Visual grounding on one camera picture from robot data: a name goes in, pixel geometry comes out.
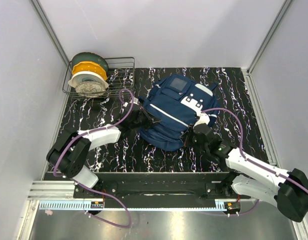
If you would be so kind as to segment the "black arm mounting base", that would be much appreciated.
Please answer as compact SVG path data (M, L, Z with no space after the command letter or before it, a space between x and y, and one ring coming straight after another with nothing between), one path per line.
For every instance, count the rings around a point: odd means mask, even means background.
M224 183L227 172L102 172L97 176L96 189L117 197L131 211L212 208L215 200L237 199Z

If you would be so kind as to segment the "white plate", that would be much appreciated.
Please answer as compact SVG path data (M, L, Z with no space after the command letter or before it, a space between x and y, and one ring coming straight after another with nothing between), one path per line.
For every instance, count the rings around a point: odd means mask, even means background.
M68 81L68 85L76 88L78 84L86 82L100 83L105 89L109 87L109 84L99 74L91 71L80 71L74 74Z

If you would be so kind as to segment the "grey patterned plate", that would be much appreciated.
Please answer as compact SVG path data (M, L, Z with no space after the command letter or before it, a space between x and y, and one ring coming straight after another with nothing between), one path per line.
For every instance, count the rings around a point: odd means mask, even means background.
M101 96L105 90L102 83L94 81L81 82L77 84L75 88L78 95L84 98L97 98Z

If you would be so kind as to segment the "navy blue student backpack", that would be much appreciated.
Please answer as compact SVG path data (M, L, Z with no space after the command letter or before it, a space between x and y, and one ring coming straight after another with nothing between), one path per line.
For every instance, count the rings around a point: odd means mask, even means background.
M185 76L173 74L152 84L147 97L139 96L144 109L160 122L149 129L139 128L142 139L164 151L184 147L182 135L196 124L202 111L209 109L208 126L212 127L220 107L215 89L218 84L204 86Z

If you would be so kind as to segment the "yellow plate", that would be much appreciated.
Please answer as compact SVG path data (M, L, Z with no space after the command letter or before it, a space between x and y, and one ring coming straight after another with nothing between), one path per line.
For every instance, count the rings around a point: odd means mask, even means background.
M72 75L79 72L92 72L101 76L105 81L107 80L107 73L105 69L98 63L92 61L81 61L73 66Z

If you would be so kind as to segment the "aluminium front rail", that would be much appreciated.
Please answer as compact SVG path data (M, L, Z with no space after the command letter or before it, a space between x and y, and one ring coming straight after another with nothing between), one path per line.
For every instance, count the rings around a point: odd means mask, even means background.
M198 199L278 199L279 194L287 193L292 185L286 181L274 189L240 175L226 181L158 181L158 180L103 180L91 190L71 181L36 181L32 184L29 197L40 200L87 199L97 202L114 196L127 197L195 197Z

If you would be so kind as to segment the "dark green plate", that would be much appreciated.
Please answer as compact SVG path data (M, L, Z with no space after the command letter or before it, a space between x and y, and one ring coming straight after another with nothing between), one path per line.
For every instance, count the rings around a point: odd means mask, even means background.
M75 66L80 62L86 62L86 61L94 62L100 65L105 70L106 73L109 70L108 63L106 62L106 60L100 55L92 53L92 52L80 52L76 54L72 58L71 63L72 63L72 66Z

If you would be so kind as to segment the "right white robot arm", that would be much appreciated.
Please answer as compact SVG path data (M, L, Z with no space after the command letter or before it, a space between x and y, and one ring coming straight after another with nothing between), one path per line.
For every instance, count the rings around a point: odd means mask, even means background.
M308 178L294 168L278 168L252 157L215 135L205 123L191 126L181 139L188 147L198 147L222 167L233 172L222 181L226 198L236 194L267 202L288 219L301 222L308 213Z

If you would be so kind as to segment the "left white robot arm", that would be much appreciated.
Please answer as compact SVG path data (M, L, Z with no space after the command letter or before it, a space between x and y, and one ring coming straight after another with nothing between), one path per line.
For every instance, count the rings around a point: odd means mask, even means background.
M149 129L161 122L142 106L135 105L123 114L114 124L100 128L65 131L54 143L46 159L54 167L55 176L65 176L84 185L84 192L91 198L101 194L99 178L85 166L89 151L107 144L114 144L123 139L131 130Z

